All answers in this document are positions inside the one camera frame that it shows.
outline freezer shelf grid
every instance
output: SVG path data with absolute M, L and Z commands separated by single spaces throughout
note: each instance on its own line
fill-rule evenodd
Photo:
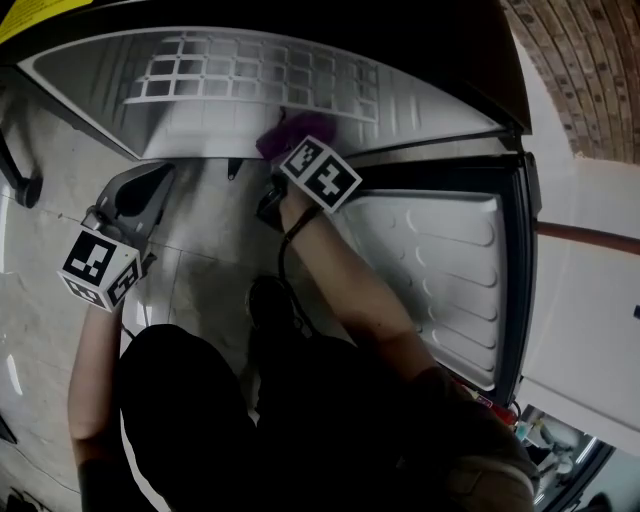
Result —
M 125 104 L 248 101 L 378 122 L 375 63 L 319 47 L 228 34 L 138 39 L 122 76 Z M 150 43 L 154 47 L 144 49 Z

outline wooden beam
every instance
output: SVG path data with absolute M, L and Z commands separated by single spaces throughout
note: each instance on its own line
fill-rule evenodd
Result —
M 575 226 L 565 226 L 564 224 L 553 224 L 550 222 L 536 222 L 535 230 L 539 235 L 563 238 L 573 242 L 597 245 L 606 247 L 614 251 L 628 252 L 640 256 L 640 240 L 622 235 L 614 235 L 605 231 L 595 229 L 578 228 Z

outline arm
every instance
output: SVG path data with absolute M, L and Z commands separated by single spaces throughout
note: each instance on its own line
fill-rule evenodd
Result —
M 284 230 L 291 229 L 311 204 L 290 185 L 280 205 Z M 324 215 L 311 220 L 292 245 L 352 338 L 372 343 L 380 357 L 410 381 L 404 397 L 406 461 L 418 470 L 448 468 L 454 487 L 459 475 L 482 475 L 473 492 L 467 492 L 469 481 L 464 478 L 459 482 L 461 494 L 447 489 L 465 510 L 484 510 L 483 503 L 496 511 L 532 510 L 531 489 L 538 476 L 524 448 L 490 409 L 473 401 L 437 365 L 396 295 L 329 220 Z
M 114 378 L 120 357 L 122 304 L 113 313 L 90 306 L 69 385 L 71 444 L 82 510 L 155 510 L 138 488 L 122 445 Z
M 69 432 L 80 466 L 90 459 L 124 457 L 114 372 L 120 356 L 122 305 L 113 313 L 89 307 L 69 385 Z
M 290 184 L 280 204 L 285 232 L 312 204 Z M 371 343 L 371 348 L 406 380 L 436 366 L 396 295 L 349 247 L 326 216 L 312 219 L 294 237 L 292 245 L 356 343 Z

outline purple cloth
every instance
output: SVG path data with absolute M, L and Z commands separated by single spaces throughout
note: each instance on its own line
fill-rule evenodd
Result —
M 336 135 L 334 117 L 304 112 L 287 119 L 256 141 L 256 148 L 265 160 L 272 161 L 295 148 L 307 135 L 330 145 Z

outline refrigerator door frame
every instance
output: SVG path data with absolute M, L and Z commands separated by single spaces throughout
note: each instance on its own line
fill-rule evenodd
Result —
M 421 160 L 358 169 L 358 190 L 440 190 L 499 196 L 507 241 L 507 301 L 504 344 L 496 386 L 484 391 L 493 403 L 513 401 L 526 352 L 533 312 L 537 264 L 535 222 L 541 208 L 535 160 L 530 153 Z

